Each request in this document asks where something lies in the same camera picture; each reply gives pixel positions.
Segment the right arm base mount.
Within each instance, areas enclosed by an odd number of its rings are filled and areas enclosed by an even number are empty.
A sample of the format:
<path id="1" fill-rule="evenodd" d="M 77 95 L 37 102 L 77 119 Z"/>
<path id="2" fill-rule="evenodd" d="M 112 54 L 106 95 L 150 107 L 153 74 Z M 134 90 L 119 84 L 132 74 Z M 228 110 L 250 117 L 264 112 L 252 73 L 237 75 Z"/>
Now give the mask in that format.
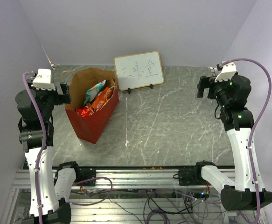
<path id="1" fill-rule="evenodd" d="M 178 180 L 180 186 L 206 185 L 202 178 L 202 168 L 193 166 L 179 169 L 173 178 Z"/>

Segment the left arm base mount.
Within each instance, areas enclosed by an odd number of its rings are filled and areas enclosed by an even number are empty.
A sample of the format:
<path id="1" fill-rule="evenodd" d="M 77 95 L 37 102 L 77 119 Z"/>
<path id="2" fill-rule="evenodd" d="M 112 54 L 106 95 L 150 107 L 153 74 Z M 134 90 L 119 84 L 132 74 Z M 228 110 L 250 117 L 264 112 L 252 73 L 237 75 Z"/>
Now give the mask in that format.
<path id="1" fill-rule="evenodd" d="M 79 169 L 80 169 L 80 176 L 76 178 L 74 183 L 96 177 L 96 170 L 94 168 L 81 167 Z M 58 177 L 61 175 L 61 172 L 62 172 L 62 170 L 59 168 L 56 170 L 55 176 L 54 176 L 54 185 L 56 184 Z M 85 183 L 83 183 L 83 185 L 93 187 L 93 186 L 95 186 L 95 183 L 96 183 L 96 181 L 93 180 L 90 182 L 85 182 Z"/>

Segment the red snack mix bag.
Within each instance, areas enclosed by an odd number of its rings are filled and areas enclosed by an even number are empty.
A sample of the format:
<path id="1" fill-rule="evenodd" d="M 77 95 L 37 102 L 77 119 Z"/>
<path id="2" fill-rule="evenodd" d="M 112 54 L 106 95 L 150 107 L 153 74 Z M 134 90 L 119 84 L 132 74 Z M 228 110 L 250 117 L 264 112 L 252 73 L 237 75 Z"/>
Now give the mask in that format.
<path id="1" fill-rule="evenodd" d="M 94 111 L 92 107 L 85 106 L 83 109 L 76 109 L 76 113 L 83 118 L 88 118 L 94 113 Z"/>

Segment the teal Fox's candy bag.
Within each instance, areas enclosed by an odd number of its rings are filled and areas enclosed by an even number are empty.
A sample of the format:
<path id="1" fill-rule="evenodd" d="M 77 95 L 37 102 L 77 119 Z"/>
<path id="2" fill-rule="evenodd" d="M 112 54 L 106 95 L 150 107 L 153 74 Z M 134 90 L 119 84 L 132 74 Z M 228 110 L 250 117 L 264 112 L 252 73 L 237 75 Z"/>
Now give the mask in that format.
<path id="1" fill-rule="evenodd" d="M 97 83 L 93 87 L 91 87 L 86 92 L 86 97 L 85 97 L 83 107 L 85 107 L 87 103 L 92 102 L 96 98 L 96 96 L 104 89 L 106 82 L 107 82 L 107 80 L 105 79 L 105 80 Z"/>

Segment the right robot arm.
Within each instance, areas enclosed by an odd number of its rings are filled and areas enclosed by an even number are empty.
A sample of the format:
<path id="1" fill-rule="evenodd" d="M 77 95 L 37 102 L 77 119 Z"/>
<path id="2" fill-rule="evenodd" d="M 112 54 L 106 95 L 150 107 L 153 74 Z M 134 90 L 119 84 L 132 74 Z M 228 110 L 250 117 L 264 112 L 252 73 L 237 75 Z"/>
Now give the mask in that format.
<path id="1" fill-rule="evenodd" d="M 241 75 L 226 81 L 215 77 L 200 77 L 197 96 L 201 98 L 208 89 L 208 98 L 220 106 L 220 117 L 232 147 L 235 180 L 223 174 L 212 162 L 198 162 L 192 173 L 196 184 L 210 183 L 221 196 L 225 210 L 256 210 L 272 203 L 272 192 L 265 189 L 253 148 L 252 128 L 255 127 L 252 112 L 246 108 L 251 92 L 251 82 Z"/>

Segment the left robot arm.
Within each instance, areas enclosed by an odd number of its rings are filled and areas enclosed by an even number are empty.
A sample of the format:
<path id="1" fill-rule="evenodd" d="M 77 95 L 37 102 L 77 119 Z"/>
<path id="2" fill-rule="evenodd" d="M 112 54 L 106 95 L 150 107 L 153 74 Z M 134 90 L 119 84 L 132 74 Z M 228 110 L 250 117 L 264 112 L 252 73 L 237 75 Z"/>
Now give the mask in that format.
<path id="1" fill-rule="evenodd" d="M 27 80 L 24 85 L 25 90 L 15 97 L 21 114 L 19 141 L 28 164 L 31 187 L 29 215 L 23 223 L 69 224 L 71 187 L 80 183 L 82 174 L 76 161 L 62 163 L 53 172 L 54 127 L 51 120 L 56 105 L 71 102 L 69 87 L 61 83 L 62 93 L 58 93 L 56 87 L 37 89 Z"/>

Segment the red brown paper bag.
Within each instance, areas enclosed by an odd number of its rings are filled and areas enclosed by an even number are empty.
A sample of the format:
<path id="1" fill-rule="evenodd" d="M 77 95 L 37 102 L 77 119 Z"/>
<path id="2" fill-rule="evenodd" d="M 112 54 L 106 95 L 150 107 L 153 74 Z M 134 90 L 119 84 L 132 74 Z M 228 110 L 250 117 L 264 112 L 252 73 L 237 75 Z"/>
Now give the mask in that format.
<path id="1" fill-rule="evenodd" d="M 86 102 L 86 92 L 105 83 L 97 97 Z M 69 85 L 71 103 L 65 111 L 78 138 L 95 144 L 119 102 L 115 73 L 89 68 L 76 72 Z"/>

